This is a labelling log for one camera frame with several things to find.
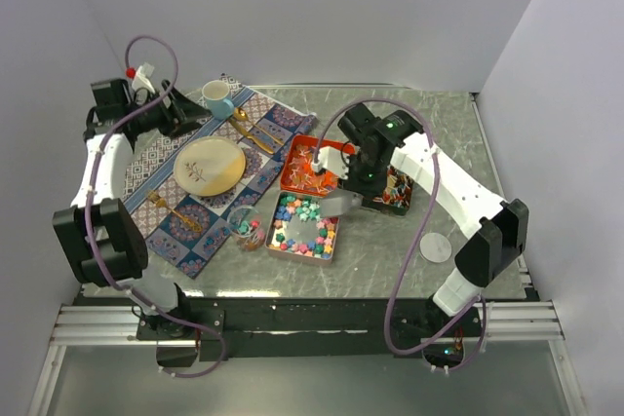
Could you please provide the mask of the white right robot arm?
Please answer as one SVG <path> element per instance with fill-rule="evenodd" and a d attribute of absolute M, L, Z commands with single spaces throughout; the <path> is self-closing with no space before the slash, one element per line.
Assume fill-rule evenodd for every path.
<path fill-rule="evenodd" d="M 337 174 L 345 194 L 338 214 L 379 196 L 388 170 L 395 169 L 428 194 L 431 208 L 443 208 L 454 221 L 465 243 L 426 315 L 434 334 L 449 336 L 459 328 L 462 310 L 523 255 L 528 207 L 519 199 L 505 200 L 473 178 L 438 146 L 415 110 L 400 103 L 379 118 L 367 105 L 366 99 L 357 101 L 333 117 L 357 153 L 344 157 L 336 149 L 321 148 L 314 166 Z"/>

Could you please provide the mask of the silver metal scoop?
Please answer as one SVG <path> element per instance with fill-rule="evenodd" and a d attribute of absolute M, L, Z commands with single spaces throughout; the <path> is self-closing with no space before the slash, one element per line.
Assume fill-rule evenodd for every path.
<path fill-rule="evenodd" d="M 339 217 L 362 205 L 363 196 L 356 192 L 336 189 L 319 201 L 323 217 Z"/>

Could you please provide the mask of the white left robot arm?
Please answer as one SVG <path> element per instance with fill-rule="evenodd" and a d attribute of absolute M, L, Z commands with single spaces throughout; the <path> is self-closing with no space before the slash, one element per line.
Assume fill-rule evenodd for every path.
<path fill-rule="evenodd" d="M 151 330 L 179 340 L 193 330 L 189 300 L 177 284 L 149 267 L 146 242 L 122 201 L 138 138 L 152 131 L 183 136 L 198 130 L 209 114 L 170 81 L 161 86 L 156 92 L 126 79 L 91 85 L 96 103 L 83 132 L 83 178 L 69 208 L 55 212 L 52 224 L 80 284 L 128 294 Z"/>

